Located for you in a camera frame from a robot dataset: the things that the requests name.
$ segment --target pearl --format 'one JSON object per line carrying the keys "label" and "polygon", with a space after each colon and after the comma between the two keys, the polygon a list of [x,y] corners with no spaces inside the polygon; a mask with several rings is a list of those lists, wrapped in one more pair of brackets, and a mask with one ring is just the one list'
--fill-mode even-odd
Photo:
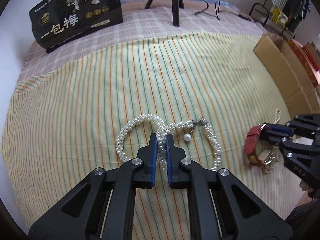
{"label": "pearl", "polygon": [[183,139],[184,139],[185,141],[190,141],[190,140],[191,140],[191,134],[186,133],[186,134],[183,136]]}

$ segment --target bed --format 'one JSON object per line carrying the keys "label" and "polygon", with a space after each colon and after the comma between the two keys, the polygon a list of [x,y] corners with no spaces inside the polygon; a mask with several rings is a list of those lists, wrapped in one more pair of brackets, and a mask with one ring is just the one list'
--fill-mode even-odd
{"label": "bed", "polygon": [[[213,12],[212,4],[216,0],[207,1],[210,3],[209,11]],[[277,108],[282,111],[281,123],[291,119],[271,76],[252,52],[265,30],[254,22],[241,19],[235,6],[220,1],[219,21],[204,14],[195,16],[194,13],[205,8],[205,4],[199,0],[185,0],[185,9],[180,10],[180,27],[177,28],[172,25],[170,0],[154,0],[148,10],[143,9],[146,0],[122,0],[124,22],[120,25],[69,42],[50,54],[46,54],[36,42],[32,44],[11,100],[10,118],[6,123],[2,143],[2,154],[16,194],[17,207],[28,227],[91,168],[117,167],[120,160],[114,154],[114,138],[127,120],[146,112],[165,116],[168,122],[184,121],[187,116],[195,118],[203,114],[215,127],[222,144],[223,165],[280,217],[285,219],[289,215],[302,195],[297,177],[281,163],[277,163],[274,171],[268,175],[261,169],[250,169],[242,155],[245,134],[251,126],[272,122]],[[148,48],[147,44],[154,44],[154,52],[150,51],[150,56],[144,59],[142,51]],[[198,51],[195,48],[183,56],[183,52],[194,48],[194,44],[198,44],[201,49]],[[156,62],[152,59],[158,58],[166,48],[171,48],[172,52],[167,51],[159,58],[158,67],[155,67]],[[240,60],[244,53],[248,55],[247,59]],[[106,55],[114,61],[102,61]],[[83,62],[90,61],[94,63],[89,64],[88,68],[87,65],[84,67]],[[180,67],[188,64],[189,69],[179,72]],[[168,65],[168,68],[164,68],[167,69],[166,73],[161,70],[165,65]],[[153,74],[149,73],[151,66],[154,66]],[[202,91],[206,91],[207,86],[201,85],[202,75],[193,73],[196,67],[206,68],[204,76],[208,74],[210,77],[210,89],[204,94]],[[113,76],[118,68],[119,71],[121,69],[122,76]],[[79,72],[78,78],[73,76],[82,69],[84,71]],[[89,84],[84,81],[84,77],[88,75]],[[156,79],[159,75],[162,75],[161,81]],[[95,87],[95,84],[102,84],[102,80],[107,84],[107,88],[102,89],[100,85]],[[166,99],[154,97],[150,92],[152,86],[147,85],[148,80],[150,84],[151,80],[157,84],[157,95],[164,93],[166,87],[163,85],[168,84],[170,90],[166,92]],[[193,91],[194,84],[198,82],[198,89]],[[58,85],[61,89],[51,97],[48,93]],[[92,93],[80,92],[82,86],[88,89],[92,87]],[[97,91],[100,91],[99,96],[94,99]],[[192,91],[194,95],[203,98],[188,96]],[[248,93],[252,95],[252,99],[247,96]],[[82,119],[78,118],[82,111],[82,104],[78,104],[81,97],[84,101],[92,99],[86,107],[93,112],[97,110],[97,114],[90,112],[85,115],[92,118],[90,138],[74,142],[75,137],[85,136],[79,132],[87,123],[82,123]],[[140,106],[133,103],[133,98],[141,99]],[[162,100],[167,100],[169,104],[161,106],[164,104]],[[63,102],[68,106],[66,115],[62,114]],[[111,105],[108,105],[109,108],[101,107],[102,102]],[[108,109],[109,115],[113,114],[111,120],[106,120],[106,116],[102,115],[105,109]],[[55,118],[59,123],[46,127],[45,120]],[[132,141],[125,143],[130,155],[134,156],[137,149],[147,143],[145,134],[151,131],[150,127],[139,127],[134,132]],[[55,143],[53,139],[47,141],[51,134],[55,137]],[[185,148],[187,156],[199,161],[206,168],[210,167],[212,154],[208,145],[202,141],[199,131],[193,144],[186,145],[181,134],[175,135],[175,140]],[[34,151],[17,149],[15,145],[22,142],[28,146],[25,149],[31,147]],[[52,151],[61,146],[68,149]],[[80,151],[87,152],[88,156],[81,157],[78,155]],[[101,152],[101,155],[96,155],[96,151]],[[23,169],[25,176],[14,176],[17,169]],[[186,194],[183,191],[170,192],[164,177],[162,172],[157,173],[159,184],[156,185],[156,192],[139,190],[137,193],[134,239],[188,239]]]}

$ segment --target gold logo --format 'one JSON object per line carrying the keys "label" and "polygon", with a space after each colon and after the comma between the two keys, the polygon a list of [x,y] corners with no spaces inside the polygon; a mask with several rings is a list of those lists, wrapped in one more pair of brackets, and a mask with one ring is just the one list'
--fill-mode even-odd
{"label": "gold logo", "polygon": [[101,14],[101,10],[100,9],[95,9],[93,12],[94,15],[98,16]]}
{"label": "gold logo", "polygon": [[103,11],[104,13],[107,13],[107,12],[109,11],[109,7],[108,7],[108,6],[103,7],[103,8],[102,8],[102,11]]}
{"label": "gold logo", "polygon": [[48,14],[48,13],[45,13],[45,14],[41,17],[41,24],[45,24],[45,23],[47,23],[48,21],[50,21],[50,19],[49,19],[49,14]]}
{"label": "gold logo", "polygon": [[92,18],[93,13],[92,12],[87,12],[87,14],[85,15],[88,19]]}

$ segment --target yellow striped fabric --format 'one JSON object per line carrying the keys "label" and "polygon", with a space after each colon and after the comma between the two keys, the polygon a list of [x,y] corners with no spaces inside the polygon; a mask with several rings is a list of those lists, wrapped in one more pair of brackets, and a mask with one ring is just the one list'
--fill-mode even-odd
{"label": "yellow striped fabric", "polygon": [[[18,83],[2,139],[2,153],[28,226],[95,167],[121,164],[116,136],[139,114],[158,114],[166,123],[203,115],[223,150],[223,166],[285,218],[301,194],[299,179],[282,163],[271,174],[249,169],[243,156],[247,131],[290,119],[285,102],[252,52],[259,37],[185,33],[129,41],[91,53],[45,75]],[[146,145],[155,127],[139,125],[126,138],[130,158]],[[175,144],[187,157],[212,166],[203,131]],[[190,239],[184,190],[169,190],[159,168],[156,186],[138,190],[133,239]]]}

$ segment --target cardboard box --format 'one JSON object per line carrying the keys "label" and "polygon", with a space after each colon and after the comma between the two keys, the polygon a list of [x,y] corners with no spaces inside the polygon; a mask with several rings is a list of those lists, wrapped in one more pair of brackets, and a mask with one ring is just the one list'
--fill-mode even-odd
{"label": "cardboard box", "polygon": [[306,70],[314,88],[316,88],[320,84],[320,73],[313,68],[310,59],[308,58],[307,54],[303,51],[302,47],[297,45],[297,43],[294,40],[289,40],[288,44],[297,56],[297,58],[300,60],[301,65]]}
{"label": "cardboard box", "polygon": [[263,34],[253,51],[273,77],[291,117],[320,112],[313,84],[300,60],[280,37],[273,41]]}
{"label": "cardboard box", "polygon": [[310,59],[314,69],[319,71],[320,68],[320,56],[317,53],[317,49],[315,49],[310,42],[302,47],[304,52],[307,54],[308,58]]}

